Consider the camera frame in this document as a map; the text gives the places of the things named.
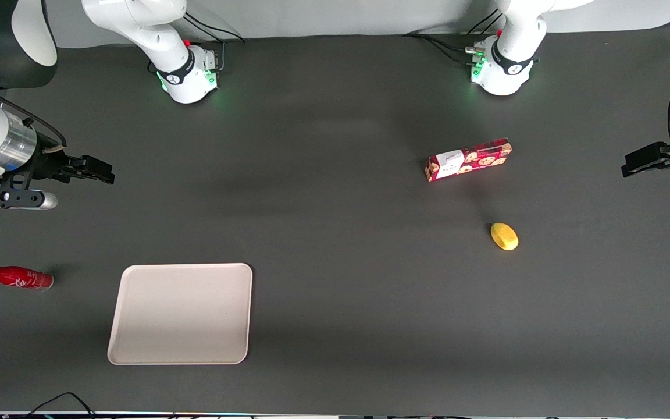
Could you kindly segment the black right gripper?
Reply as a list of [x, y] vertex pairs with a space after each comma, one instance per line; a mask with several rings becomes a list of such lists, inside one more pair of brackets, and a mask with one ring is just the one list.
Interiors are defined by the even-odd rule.
[[113, 185], [115, 176], [112, 165], [95, 157], [81, 156], [81, 169], [74, 166], [77, 159], [67, 155], [63, 150], [55, 153], [44, 153], [37, 148], [32, 157], [20, 168], [21, 187], [29, 187], [33, 180], [53, 179], [69, 183], [72, 178], [97, 180]]

